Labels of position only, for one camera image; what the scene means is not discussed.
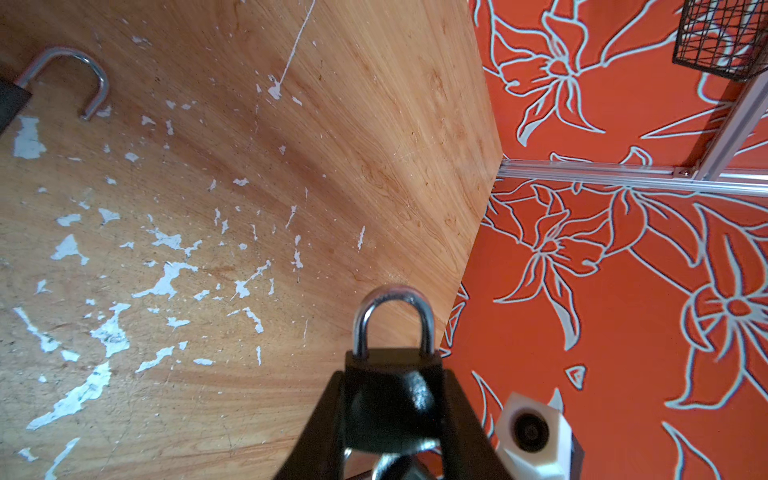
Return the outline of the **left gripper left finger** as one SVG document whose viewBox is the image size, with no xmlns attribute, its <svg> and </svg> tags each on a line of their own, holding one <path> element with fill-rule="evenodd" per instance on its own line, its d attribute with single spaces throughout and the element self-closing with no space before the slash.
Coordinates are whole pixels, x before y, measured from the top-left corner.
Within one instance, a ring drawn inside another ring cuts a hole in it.
<svg viewBox="0 0 768 480">
<path fill-rule="evenodd" d="M 334 372 L 292 452 L 274 479 L 342 479 L 344 373 Z"/>
</svg>

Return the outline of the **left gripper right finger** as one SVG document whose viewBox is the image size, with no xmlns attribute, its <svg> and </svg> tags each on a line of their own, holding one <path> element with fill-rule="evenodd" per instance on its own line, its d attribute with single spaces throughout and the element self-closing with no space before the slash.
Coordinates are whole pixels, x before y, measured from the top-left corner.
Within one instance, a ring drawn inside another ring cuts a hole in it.
<svg viewBox="0 0 768 480">
<path fill-rule="evenodd" d="M 443 373 L 440 404 L 440 448 L 444 478 L 512 479 L 493 450 L 451 370 Z"/>
</svg>

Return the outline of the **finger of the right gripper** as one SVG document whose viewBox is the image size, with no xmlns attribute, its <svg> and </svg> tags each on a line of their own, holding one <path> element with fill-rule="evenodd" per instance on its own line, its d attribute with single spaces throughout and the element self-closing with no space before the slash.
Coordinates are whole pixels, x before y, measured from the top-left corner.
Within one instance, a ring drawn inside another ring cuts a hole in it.
<svg viewBox="0 0 768 480">
<path fill-rule="evenodd" d="M 432 480 L 417 456 L 382 455 L 372 470 L 372 480 Z"/>
</svg>

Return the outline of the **dark padlock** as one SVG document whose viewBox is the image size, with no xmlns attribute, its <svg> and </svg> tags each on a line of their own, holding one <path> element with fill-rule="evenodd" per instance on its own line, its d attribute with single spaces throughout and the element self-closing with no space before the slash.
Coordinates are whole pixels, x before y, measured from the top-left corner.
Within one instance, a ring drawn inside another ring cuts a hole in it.
<svg viewBox="0 0 768 480">
<path fill-rule="evenodd" d="M 390 301 L 412 306 L 419 316 L 417 348 L 368 346 L 368 326 L 377 307 Z M 426 298 L 405 285 L 370 292 L 358 307 L 353 345 L 344 371 L 344 444 L 373 454 L 411 455 L 440 443 L 443 367 L 435 352 L 433 311 Z"/>
<path fill-rule="evenodd" d="M 90 120 L 106 102 L 111 92 L 111 82 L 106 69 L 89 53 L 69 46 L 50 46 L 40 51 L 15 78 L 1 77 L 1 134 L 19 117 L 33 96 L 35 84 L 42 84 L 40 77 L 53 63 L 63 60 L 69 66 L 75 61 L 82 64 L 74 73 L 66 74 L 55 67 L 55 80 L 62 92 L 88 93 L 79 111 L 82 120 Z"/>
</svg>

